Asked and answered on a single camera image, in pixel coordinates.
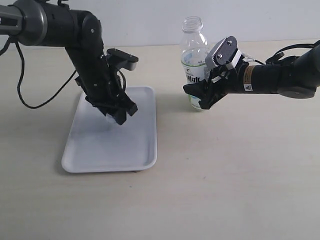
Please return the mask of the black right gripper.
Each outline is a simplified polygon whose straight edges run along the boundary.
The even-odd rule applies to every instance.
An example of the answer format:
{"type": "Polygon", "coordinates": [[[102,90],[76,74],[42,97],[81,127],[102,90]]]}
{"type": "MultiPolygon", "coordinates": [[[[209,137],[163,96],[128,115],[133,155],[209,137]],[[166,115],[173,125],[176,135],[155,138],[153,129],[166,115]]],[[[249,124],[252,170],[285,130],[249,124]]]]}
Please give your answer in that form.
{"type": "Polygon", "coordinates": [[[243,83],[246,62],[237,63],[228,69],[226,65],[208,67],[206,81],[185,84],[183,90],[186,94],[194,96],[203,110],[209,110],[214,104],[228,94],[245,94],[243,83]]]}

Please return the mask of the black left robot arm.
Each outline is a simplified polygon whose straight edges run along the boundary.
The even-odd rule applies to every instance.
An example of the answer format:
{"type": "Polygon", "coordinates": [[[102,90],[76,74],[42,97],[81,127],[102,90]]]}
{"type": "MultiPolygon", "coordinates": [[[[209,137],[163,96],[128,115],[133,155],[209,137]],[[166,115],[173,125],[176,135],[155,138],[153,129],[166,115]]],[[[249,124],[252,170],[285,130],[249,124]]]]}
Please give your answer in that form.
{"type": "Polygon", "coordinates": [[[105,49],[100,20],[90,11],[71,9],[64,0],[17,0],[0,7],[0,33],[10,44],[64,48],[75,79],[85,99],[117,124],[125,123],[138,111],[126,93],[122,69],[132,71],[138,57],[116,48],[105,49]]]}

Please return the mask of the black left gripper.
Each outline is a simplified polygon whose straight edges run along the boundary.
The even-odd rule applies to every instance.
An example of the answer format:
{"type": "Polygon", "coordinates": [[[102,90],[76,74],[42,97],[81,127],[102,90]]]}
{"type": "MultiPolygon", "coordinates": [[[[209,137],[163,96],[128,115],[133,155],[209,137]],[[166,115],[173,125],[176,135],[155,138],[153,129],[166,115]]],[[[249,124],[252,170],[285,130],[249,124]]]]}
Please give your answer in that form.
{"type": "Polygon", "coordinates": [[[126,78],[121,69],[110,65],[107,56],[77,57],[74,61],[78,73],[77,84],[85,93],[86,100],[106,115],[123,125],[127,114],[132,117],[138,106],[126,93],[126,78]]]}

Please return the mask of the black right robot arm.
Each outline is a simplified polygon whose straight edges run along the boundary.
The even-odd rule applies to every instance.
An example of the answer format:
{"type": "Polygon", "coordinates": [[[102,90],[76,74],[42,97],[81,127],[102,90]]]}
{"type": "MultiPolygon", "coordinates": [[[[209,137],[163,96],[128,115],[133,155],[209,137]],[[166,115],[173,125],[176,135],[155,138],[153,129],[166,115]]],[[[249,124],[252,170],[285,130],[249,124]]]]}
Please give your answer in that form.
{"type": "Polygon", "coordinates": [[[234,36],[214,45],[205,58],[209,75],[183,86],[209,110],[228,94],[281,95],[310,99],[320,86],[320,43],[298,43],[278,50],[265,63],[249,63],[234,36]]]}

